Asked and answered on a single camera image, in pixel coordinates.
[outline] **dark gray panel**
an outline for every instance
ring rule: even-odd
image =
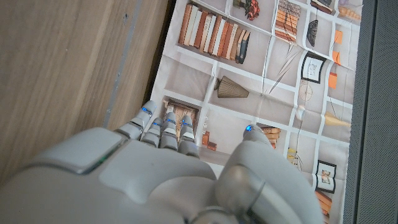
[[[379,1],[358,201],[359,223],[397,223],[398,11]]]
[[[397,223],[397,11],[393,0],[364,1],[344,223]]]
[[[363,148],[363,133],[368,102],[369,73],[373,45],[375,1],[364,0],[361,31],[359,33],[358,59],[354,86],[353,117],[351,119],[351,139],[347,168],[346,195],[344,206],[344,224],[356,223],[358,202],[358,172]]]

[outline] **bookshelf wallpaper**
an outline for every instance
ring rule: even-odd
[[[154,117],[168,101],[198,109],[198,146],[225,154],[242,141],[248,124],[257,124],[316,191],[325,223],[341,223],[362,0],[258,0],[252,21],[233,2],[177,0],[152,90],[162,108]],[[209,16],[206,26],[212,15],[214,23],[221,16],[230,24],[220,42],[234,40],[221,40],[223,32],[250,32],[242,63],[220,43],[218,57],[201,49],[207,41],[192,34],[204,32],[200,20],[191,25],[198,29],[191,30],[193,40],[179,40],[187,4],[197,7],[203,23]]]

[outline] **robotic hand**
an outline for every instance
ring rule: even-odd
[[[217,180],[199,160],[192,120],[147,102],[115,131],[93,128],[36,156],[0,189],[1,223],[321,223],[299,171],[257,126]]]

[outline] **red flowers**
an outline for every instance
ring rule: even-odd
[[[248,16],[250,21],[254,20],[260,13],[260,7],[257,0],[246,0],[246,4],[244,5],[246,10],[245,16]]]

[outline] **framed photo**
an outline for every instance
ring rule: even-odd
[[[301,79],[321,83],[321,71],[326,59],[308,52],[301,68]]]
[[[318,160],[317,166],[317,190],[335,193],[336,189],[336,165]]]

